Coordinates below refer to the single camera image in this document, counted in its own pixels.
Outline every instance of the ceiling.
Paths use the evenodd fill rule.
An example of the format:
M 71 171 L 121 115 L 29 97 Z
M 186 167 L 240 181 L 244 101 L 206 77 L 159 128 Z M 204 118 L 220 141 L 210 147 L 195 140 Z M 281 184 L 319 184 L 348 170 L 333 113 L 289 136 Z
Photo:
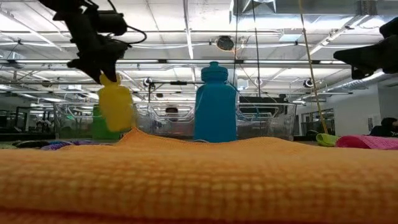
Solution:
M 231 11 L 233 8 L 231 0 L 186 0 L 185 12 L 183 1 L 113 0 L 116 9 L 124 14 L 126 22 L 130 26 L 146 31 L 148 35 L 144 43 L 129 49 L 124 59 L 234 60 L 236 57 L 242 60 L 279 60 L 272 65 L 261 64 L 260 70 L 255 64 L 229 65 L 229 73 L 231 77 L 237 77 L 238 80 L 248 81 L 246 89 L 241 92 L 242 95 L 252 95 L 256 92 L 258 75 L 261 79 L 262 91 L 275 93 L 308 91 L 303 88 L 303 81 L 310 78 L 308 65 L 298 66 L 294 63 L 286 65 L 285 62 L 286 60 L 308 60 L 298 14 L 278 14 L 278 10 L 274 14 L 263 14 L 265 9 L 260 6 L 254 10 L 254 13 L 258 12 L 256 23 L 254 23 L 252 13 L 241 14 L 240 18 L 239 14 L 234 14 Z M 305 4 L 308 8 L 304 8 L 304 12 L 308 11 L 304 19 L 312 60 L 333 60 L 333 53 L 337 50 L 379 42 L 382 36 L 378 28 L 394 18 L 393 15 L 356 16 L 355 12 L 352 14 L 314 14 L 311 10 L 322 9 L 322 3 L 311 7 L 311 1 L 304 1 L 308 3 Z M 68 29 L 64 23 L 52 20 L 53 11 L 33 0 L 0 0 L 0 2 L 0 53 L 3 59 L 6 59 L 11 51 L 17 53 L 16 58 L 24 60 L 76 58 L 78 51 L 69 42 Z M 105 0 L 94 0 L 94 2 L 100 6 L 100 9 L 111 9 Z M 191 42 L 187 38 L 187 25 L 190 29 Z M 238 41 L 236 53 L 225 52 L 215 46 L 214 42 L 220 35 L 230 35 L 234 41 L 235 39 Z M 128 32 L 119 38 L 124 41 L 137 41 L 142 37 L 138 33 Z M 16 44 L 18 40 L 21 40 L 23 45 Z M 191 44 L 193 54 L 189 52 Z M 58 65 L 63 69 L 52 69 Z M 48 98 L 51 95 L 51 97 L 68 101 L 82 99 L 74 96 L 73 93 L 65 96 L 64 93 L 34 93 L 34 91 L 71 89 L 96 91 L 101 88 L 99 85 L 85 85 L 92 80 L 83 72 L 67 69 L 64 62 L 47 63 L 44 61 L 40 66 L 34 68 L 26 66 L 19 69 L 2 66 L 0 86 L 7 91 L 29 91 L 29 95 L 33 97 Z M 150 77 L 155 81 L 199 82 L 200 70 L 204 66 L 204 64 L 195 63 L 155 63 L 137 66 L 132 63 L 120 66 L 118 70 L 123 77 L 123 85 L 128 86 L 132 91 L 137 91 L 134 99 L 141 101 L 148 100 L 147 90 L 142 84 L 143 79 Z M 326 86 L 349 78 L 350 69 L 342 64 L 328 63 L 315 67 L 314 75 L 320 86 Z M 54 84 L 51 87 L 35 85 L 44 80 Z M 7 85 L 7 82 L 18 83 L 18 85 Z M 81 85 L 62 84 L 68 82 L 81 83 Z M 163 85 L 157 91 L 182 92 L 182 94 L 165 94 L 162 100 L 193 100 L 195 90 L 195 85 Z M 88 97 L 91 101 L 96 99 L 95 94 L 90 94 Z M 152 100 L 159 100 L 159 98 L 153 96 Z

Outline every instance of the yellow bottle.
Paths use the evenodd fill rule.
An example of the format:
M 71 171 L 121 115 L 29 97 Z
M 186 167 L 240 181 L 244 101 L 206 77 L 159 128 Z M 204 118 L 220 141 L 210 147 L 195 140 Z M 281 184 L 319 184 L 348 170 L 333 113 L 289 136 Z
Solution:
M 114 83 L 101 74 L 99 80 L 104 88 L 98 90 L 99 109 L 108 129 L 114 132 L 127 130 L 134 125 L 130 91 L 120 85 L 120 75 L 116 76 L 117 82 Z

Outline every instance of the person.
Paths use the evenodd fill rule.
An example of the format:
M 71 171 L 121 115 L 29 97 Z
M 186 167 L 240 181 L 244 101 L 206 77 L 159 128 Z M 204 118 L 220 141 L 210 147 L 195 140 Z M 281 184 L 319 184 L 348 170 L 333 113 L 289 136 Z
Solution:
M 381 121 L 381 126 L 376 126 L 372 129 L 371 136 L 378 137 L 395 137 L 398 138 L 398 119 L 384 118 Z

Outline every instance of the blue water bottle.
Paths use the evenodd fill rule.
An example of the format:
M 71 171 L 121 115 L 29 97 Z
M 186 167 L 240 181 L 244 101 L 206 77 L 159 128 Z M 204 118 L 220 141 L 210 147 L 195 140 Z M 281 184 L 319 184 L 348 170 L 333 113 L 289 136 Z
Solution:
M 197 91 L 195 140 L 236 140 L 236 91 L 225 83 L 228 70 L 210 62 L 210 67 L 201 70 L 201 79 L 205 84 Z

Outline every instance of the pink cloth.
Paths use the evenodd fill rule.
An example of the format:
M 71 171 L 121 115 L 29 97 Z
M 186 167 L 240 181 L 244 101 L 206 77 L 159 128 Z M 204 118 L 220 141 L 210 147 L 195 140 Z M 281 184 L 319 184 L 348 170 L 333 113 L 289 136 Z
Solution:
M 336 147 L 355 147 L 361 149 L 398 150 L 398 138 L 374 136 L 343 136 L 336 142 Z

